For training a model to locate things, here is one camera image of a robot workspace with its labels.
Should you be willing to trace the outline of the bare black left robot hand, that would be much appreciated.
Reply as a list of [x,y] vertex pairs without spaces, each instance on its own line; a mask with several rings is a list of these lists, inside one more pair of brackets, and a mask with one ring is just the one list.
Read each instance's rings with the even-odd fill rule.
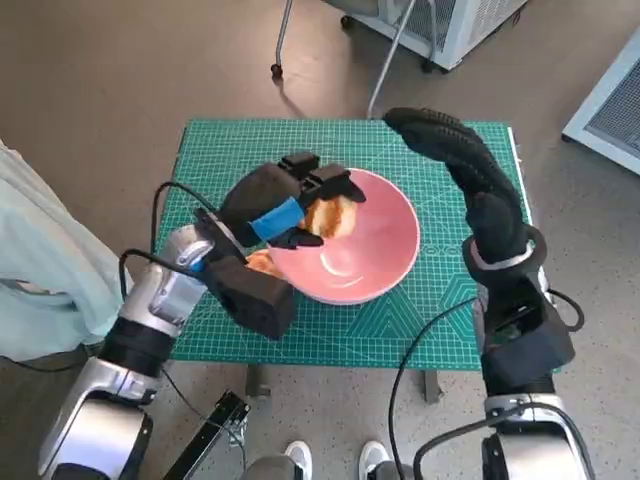
[[218,218],[240,245],[267,243],[276,248],[320,247],[328,237],[302,225],[317,201],[344,197],[363,203],[366,196],[337,163],[302,151],[267,162],[244,176],[226,195]]

